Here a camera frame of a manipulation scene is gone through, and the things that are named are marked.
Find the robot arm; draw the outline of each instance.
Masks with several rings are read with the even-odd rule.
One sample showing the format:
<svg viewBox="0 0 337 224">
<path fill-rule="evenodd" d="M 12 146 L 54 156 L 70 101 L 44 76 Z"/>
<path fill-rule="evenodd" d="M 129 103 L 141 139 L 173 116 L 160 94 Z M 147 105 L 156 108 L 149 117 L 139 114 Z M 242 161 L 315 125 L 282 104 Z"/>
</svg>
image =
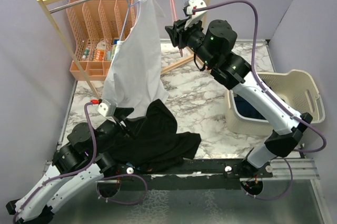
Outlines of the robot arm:
<svg viewBox="0 0 337 224">
<path fill-rule="evenodd" d="M 189 47 L 211 70 L 211 75 L 220 84 L 248 101 L 273 126 L 272 135 L 261 146 L 251 150 L 242 162 L 247 176 L 254 176 L 259 168 L 271 159 L 286 157 L 298 145 L 306 126 L 289 116 L 258 84 L 253 76 L 251 65 L 241 56 L 232 52 L 237 34 L 227 21 L 211 21 L 206 34 L 202 32 L 200 15 L 205 11 L 192 12 L 193 9 L 206 7 L 202 0 L 190 0 L 184 8 L 187 19 L 177 20 L 173 26 L 166 26 L 172 45 L 179 49 Z M 305 122 L 310 123 L 312 116 L 301 114 L 287 105 L 265 84 L 264 87 L 281 105 Z"/>
</svg>

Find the black strap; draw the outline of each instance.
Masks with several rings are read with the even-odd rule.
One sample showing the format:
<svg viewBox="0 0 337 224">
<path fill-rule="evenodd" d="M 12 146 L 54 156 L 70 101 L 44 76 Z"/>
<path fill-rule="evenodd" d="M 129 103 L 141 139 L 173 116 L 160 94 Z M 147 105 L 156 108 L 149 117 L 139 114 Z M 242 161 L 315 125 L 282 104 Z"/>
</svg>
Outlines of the black strap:
<svg viewBox="0 0 337 224">
<path fill-rule="evenodd" d="M 196 53 L 194 53 L 194 63 L 196 65 L 196 67 L 199 69 L 199 71 L 203 72 L 204 70 L 206 70 L 206 65 L 204 64 L 204 66 L 202 68 L 199 68 L 199 65 L 196 63 Z"/>
</svg>

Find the marble surface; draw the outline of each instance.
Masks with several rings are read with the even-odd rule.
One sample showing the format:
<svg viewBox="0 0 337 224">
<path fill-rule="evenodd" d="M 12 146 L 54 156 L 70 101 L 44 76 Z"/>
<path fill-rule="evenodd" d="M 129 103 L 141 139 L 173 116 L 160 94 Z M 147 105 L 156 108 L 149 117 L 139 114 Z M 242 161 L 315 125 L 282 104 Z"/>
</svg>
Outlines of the marble surface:
<svg viewBox="0 0 337 224">
<path fill-rule="evenodd" d="M 238 42 L 233 52 L 251 61 L 252 43 Z M 179 60 L 180 54 L 171 44 L 162 44 L 162 66 Z M 273 72 L 265 43 L 256 46 L 255 67 L 258 72 Z M 228 131 L 224 117 L 225 87 L 207 72 L 200 72 L 189 62 L 162 76 L 162 82 L 170 96 L 165 105 L 175 116 L 178 133 L 190 131 L 199 133 L 202 142 L 195 158 L 243 158 L 253 147 L 264 142 L 265 137 L 235 134 Z M 103 82 L 93 82 L 99 93 Z M 73 127 L 86 121 L 84 104 L 95 98 L 86 82 L 78 82 L 67 120 L 62 145 L 68 142 L 66 136 Z M 98 127 L 105 119 L 94 107 L 89 108 L 91 121 Z"/>
</svg>

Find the basket holes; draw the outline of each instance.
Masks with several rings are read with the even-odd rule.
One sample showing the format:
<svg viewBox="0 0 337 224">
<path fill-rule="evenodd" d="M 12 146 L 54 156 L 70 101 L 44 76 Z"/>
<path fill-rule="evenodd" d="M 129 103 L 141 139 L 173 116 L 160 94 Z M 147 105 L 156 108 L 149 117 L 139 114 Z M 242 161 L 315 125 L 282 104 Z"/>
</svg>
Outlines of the basket holes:
<svg viewBox="0 0 337 224">
<path fill-rule="evenodd" d="M 306 95 L 307 95 L 307 97 L 308 97 L 308 99 L 309 99 L 311 111 L 312 111 L 312 112 L 315 112 L 315 105 L 314 105 L 314 101 L 313 101 L 313 99 L 312 99 L 312 96 L 311 96 L 311 94 L 310 94 L 310 91 L 307 89 L 307 90 L 305 91 L 305 93 L 306 93 Z"/>
</svg>

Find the white knob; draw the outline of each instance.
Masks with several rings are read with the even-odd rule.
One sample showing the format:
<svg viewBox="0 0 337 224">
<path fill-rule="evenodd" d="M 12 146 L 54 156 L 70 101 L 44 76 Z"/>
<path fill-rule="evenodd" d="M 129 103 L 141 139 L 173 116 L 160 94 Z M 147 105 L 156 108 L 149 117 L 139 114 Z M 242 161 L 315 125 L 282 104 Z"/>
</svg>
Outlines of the white knob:
<svg viewBox="0 0 337 224">
<path fill-rule="evenodd" d="M 128 168 L 126 169 L 126 173 L 128 173 L 128 174 L 133 174 L 133 168 L 128 167 Z"/>
</svg>

